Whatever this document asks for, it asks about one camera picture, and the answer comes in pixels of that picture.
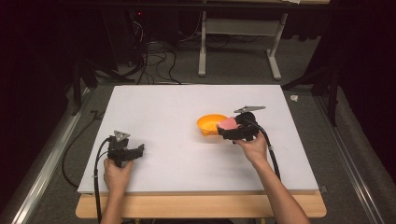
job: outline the black cable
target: black cable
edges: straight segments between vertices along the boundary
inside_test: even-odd
[[[252,122],[252,121],[250,121],[250,120],[247,120],[247,119],[245,119],[245,121],[248,122],[248,123],[250,123],[250,124],[252,124],[252,125],[254,125],[256,128],[258,128],[258,129],[260,130],[260,132],[262,133],[262,135],[264,135],[265,141],[267,142],[267,145],[268,145],[268,150],[270,151],[270,157],[271,157],[271,160],[272,160],[273,165],[274,165],[275,174],[276,174],[276,176],[277,176],[277,177],[279,178],[279,180],[280,180],[280,172],[279,172],[279,167],[278,167],[278,165],[277,165],[276,156],[275,156],[275,153],[274,153],[274,148],[273,148],[273,146],[272,146],[271,143],[270,143],[270,139],[269,139],[269,137],[268,137],[267,132],[266,132],[266,131],[264,130],[264,128],[263,128],[262,126],[260,126],[259,124],[256,124],[256,123],[254,123],[254,122]]]
[[[99,146],[98,153],[96,155],[96,160],[95,160],[95,166],[93,169],[93,186],[95,190],[95,200],[96,200],[96,213],[98,216],[98,223],[101,222],[102,220],[102,211],[101,211],[101,205],[100,205],[100,197],[99,197],[99,183],[98,183],[98,162],[99,159],[101,158],[100,152],[102,151],[102,147],[106,142],[109,142],[110,138],[108,137],[103,141],[103,143]]]
[[[88,123],[82,130],[81,132],[79,132],[79,134],[73,139],[73,141],[70,143],[70,145],[66,148],[66,150],[64,151],[64,155],[62,157],[62,174],[64,175],[64,179],[73,187],[75,187],[76,189],[78,188],[78,184],[74,183],[72,180],[69,179],[69,177],[66,174],[66,170],[64,167],[65,161],[66,161],[66,156],[67,153],[69,152],[71,146],[73,146],[73,144],[77,141],[77,139],[97,120],[102,119],[101,116],[105,114],[106,111],[103,111],[102,113],[98,114],[98,111],[96,110],[92,110],[91,113],[94,113],[94,117],[92,119],[92,121],[90,123]]]

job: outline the table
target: table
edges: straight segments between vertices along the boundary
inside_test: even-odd
[[[246,2],[246,3],[282,3],[276,0],[222,0],[220,2]],[[329,4],[330,0],[302,0],[301,4]],[[274,43],[271,49],[266,50],[266,56],[271,66],[272,75],[275,80],[280,80],[281,75],[276,63],[276,50],[282,36],[283,29],[286,25],[288,13],[282,13],[279,21],[246,21],[246,20],[228,20],[228,19],[209,19],[206,17],[206,11],[202,14],[201,29],[201,49],[199,56],[198,76],[206,75],[206,34],[226,34],[226,35],[266,35],[273,36]]]
[[[310,217],[323,217],[326,208],[318,184],[277,85],[116,87],[92,155],[115,128],[130,133],[132,144],[147,146],[144,157],[135,162],[123,216],[271,217],[260,179],[243,151],[220,136],[203,137],[195,124],[202,115],[232,115],[244,104],[266,106],[254,113],[275,146],[284,185]],[[98,168],[102,176],[103,166]],[[99,186],[103,208],[103,180]],[[90,158],[78,192],[92,190]],[[94,197],[82,194],[78,217],[95,217],[95,211]]]

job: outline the white tabletop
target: white tabletop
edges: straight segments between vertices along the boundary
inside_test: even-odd
[[[287,189],[318,190],[279,86],[177,85],[114,88],[78,192],[93,192],[97,150],[115,130],[131,135],[128,148],[141,144],[146,147],[144,156],[135,161],[128,192],[263,191],[260,179],[239,146],[221,136],[203,137],[196,126],[196,120],[203,115],[236,116],[233,111],[245,105],[266,106],[253,113],[275,148],[282,182]],[[98,167],[99,189],[107,192],[103,158]]]

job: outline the dark background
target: dark background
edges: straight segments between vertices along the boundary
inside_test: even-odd
[[[340,5],[357,6],[357,2],[340,1]],[[353,33],[355,40],[340,69],[339,84],[373,149],[395,180],[394,4],[375,0],[370,4],[365,14],[332,17],[290,13],[283,37],[315,38],[323,35],[329,25],[307,69],[309,72],[326,66],[335,47],[357,28],[357,23],[363,22]],[[196,19],[197,15],[162,12],[161,17],[151,14],[150,22],[156,35],[176,45],[177,35],[165,30],[188,33],[191,26],[186,21],[192,24],[196,21],[186,18]],[[91,30],[82,28],[87,24]],[[98,10],[64,10],[48,0],[8,1],[0,8],[0,29],[0,177],[6,183],[0,195],[2,211],[64,113],[67,106],[64,92],[72,83],[76,60],[90,57],[109,68],[116,62]]]

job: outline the gray carpet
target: gray carpet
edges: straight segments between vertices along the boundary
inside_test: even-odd
[[[304,73],[318,43],[317,40],[305,42],[296,39],[282,40],[276,58],[283,78],[281,81],[274,81],[269,70],[269,63],[263,54],[263,50],[266,48],[264,46],[269,47],[271,41],[267,38],[260,38],[253,42],[249,42],[246,38],[243,40],[245,42],[231,41],[223,48],[218,48],[223,45],[221,41],[209,40],[208,44],[213,48],[209,48],[207,51],[206,77],[197,76],[199,48],[193,45],[194,42],[180,45],[178,48],[160,49],[161,45],[158,45],[152,46],[151,49],[172,50],[177,54],[177,63],[171,74],[174,79],[182,83],[285,84]],[[172,54],[168,53],[165,63],[160,64],[158,71],[161,76],[168,77],[168,71],[173,63],[172,57]],[[160,58],[152,55],[148,58],[150,63],[148,63],[147,73],[142,76],[142,84],[170,82],[160,78],[157,74],[154,64]],[[72,139],[92,121],[94,114],[91,111],[106,110],[112,89],[117,84],[119,83],[100,80],[98,88],[92,90],[91,100],[83,108]],[[323,218],[312,219],[312,222],[371,223],[342,163],[338,146],[332,137],[326,119],[308,88],[301,86],[299,89],[284,93],[318,185],[323,189],[322,196],[327,207],[327,215]],[[292,94],[299,95],[298,102],[290,100]],[[356,160],[362,178],[373,193],[384,222],[392,223],[396,220],[395,186],[368,144],[342,92],[339,94],[338,101],[337,129],[343,136],[347,147],[351,148],[351,156]],[[65,170],[69,178],[77,184],[85,170],[99,127],[100,120],[97,120],[82,133],[66,155]],[[0,223],[11,222],[17,209],[21,206],[23,195],[27,193],[29,184],[31,185],[34,181],[35,174],[38,173],[49,153],[50,147],[43,149],[35,167],[26,176],[23,186],[8,205],[7,214],[1,216]],[[29,223],[96,223],[95,220],[76,217],[78,198],[79,194],[75,188],[65,181],[59,164]]]

